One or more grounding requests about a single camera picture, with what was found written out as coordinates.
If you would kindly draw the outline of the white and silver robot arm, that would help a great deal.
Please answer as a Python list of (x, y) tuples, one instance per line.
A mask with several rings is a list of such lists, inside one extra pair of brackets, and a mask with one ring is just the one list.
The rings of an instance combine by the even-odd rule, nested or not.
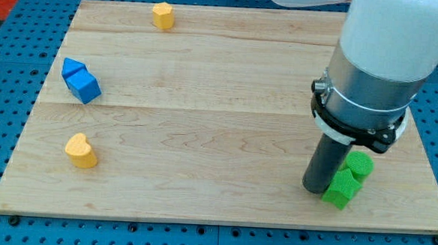
[(317, 149), (386, 152), (404, 133), (408, 106), (438, 64), (438, 0), (272, 0), (281, 7), (349, 2), (311, 110)]

